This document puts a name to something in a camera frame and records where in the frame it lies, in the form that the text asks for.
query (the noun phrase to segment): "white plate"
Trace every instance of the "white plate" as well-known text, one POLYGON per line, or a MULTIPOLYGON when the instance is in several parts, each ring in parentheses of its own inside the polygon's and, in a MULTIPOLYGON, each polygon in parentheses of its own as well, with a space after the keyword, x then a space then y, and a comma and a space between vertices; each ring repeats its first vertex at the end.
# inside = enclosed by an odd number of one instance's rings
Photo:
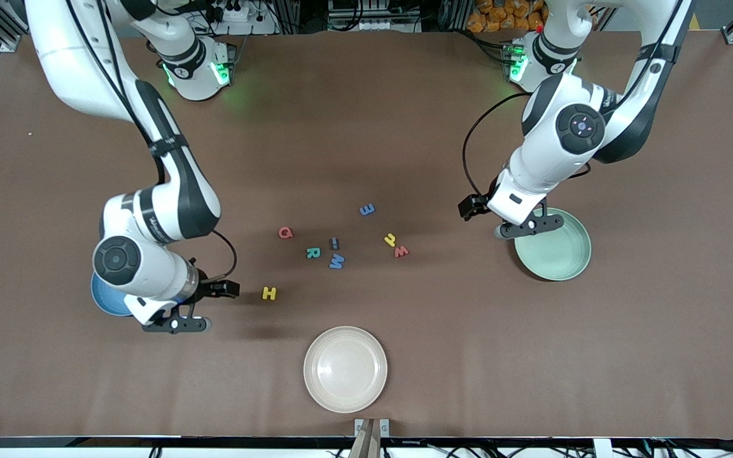
POLYGON ((323 408, 353 413, 374 403, 386 385, 384 348, 367 331, 340 326, 316 337, 305 356, 305 385, 323 408))

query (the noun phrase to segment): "brown table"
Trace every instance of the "brown table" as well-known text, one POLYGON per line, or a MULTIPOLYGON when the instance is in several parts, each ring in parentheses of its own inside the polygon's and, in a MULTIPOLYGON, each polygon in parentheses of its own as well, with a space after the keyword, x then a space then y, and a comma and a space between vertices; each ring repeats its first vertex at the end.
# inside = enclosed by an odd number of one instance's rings
MULTIPOLYGON (((638 44, 593 34, 578 73, 623 87, 638 44)), ((124 47, 218 192, 244 293, 201 302, 201 335, 95 307, 100 209, 155 170, 133 125, 58 101, 23 43, 0 60, 0 435, 333 435, 383 417, 399 435, 733 437, 733 46, 718 32, 689 34, 642 153, 550 194, 594 244, 565 283, 524 273, 497 218, 457 216, 463 136, 513 92, 465 38, 250 38, 235 86, 206 102, 172 92, 142 40, 124 47), (328 250, 305 258, 329 237, 343 270, 328 250), (343 324, 390 364, 354 415, 302 380, 308 345, 343 324)), ((521 142, 521 107, 478 128, 478 182, 521 142)), ((230 258, 214 237, 175 250, 209 273, 230 258)))

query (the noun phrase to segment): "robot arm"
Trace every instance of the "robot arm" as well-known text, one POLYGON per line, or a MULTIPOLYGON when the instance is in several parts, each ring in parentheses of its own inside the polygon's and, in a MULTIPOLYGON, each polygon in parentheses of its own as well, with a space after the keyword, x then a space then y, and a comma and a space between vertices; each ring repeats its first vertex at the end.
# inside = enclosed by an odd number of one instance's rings
POLYGON ((617 162, 637 153, 652 127, 655 108, 675 64, 693 12, 693 0, 602 0, 625 6, 642 31, 642 47, 625 95, 570 73, 591 29, 588 0, 547 0, 542 34, 530 32, 506 47, 510 79, 533 90, 522 116, 526 138, 489 194, 460 203, 465 220, 492 211, 507 223, 501 238, 556 229, 532 213, 547 193, 588 160, 617 162))
MULTIPOLYGON (((165 247, 212 232, 220 218, 220 205, 160 94, 140 81, 126 63, 111 25, 129 21, 139 29, 160 29, 164 19, 155 17, 154 4, 145 0, 32 0, 26 8, 41 67, 55 95, 82 113, 134 122, 152 156, 171 177, 169 182, 107 201, 101 241, 93 254, 96 274, 127 295, 126 305, 144 325, 188 300, 238 295, 239 285, 232 282, 219 282, 219 289, 217 283, 203 285, 206 275, 165 247)), ((149 37, 158 50, 184 50, 172 58, 183 63, 192 59, 183 56, 193 56, 195 47, 199 51, 195 43, 201 41, 188 24, 178 20, 166 18, 166 38, 149 37)), ((197 76, 200 69, 213 73, 200 64, 190 76, 197 76)))

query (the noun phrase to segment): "blue plate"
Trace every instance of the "blue plate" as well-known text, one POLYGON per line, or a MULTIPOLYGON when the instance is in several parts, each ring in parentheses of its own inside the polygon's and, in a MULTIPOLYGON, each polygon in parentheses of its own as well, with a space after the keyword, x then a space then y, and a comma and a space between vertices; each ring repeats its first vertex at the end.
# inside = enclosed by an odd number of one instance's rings
POLYGON ((132 316, 129 308, 123 302, 126 297, 125 293, 106 284, 96 273, 92 274, 92 282, 90 284, 90 292, 92 299, 98 308, 107 312, 111 316, 132 316))

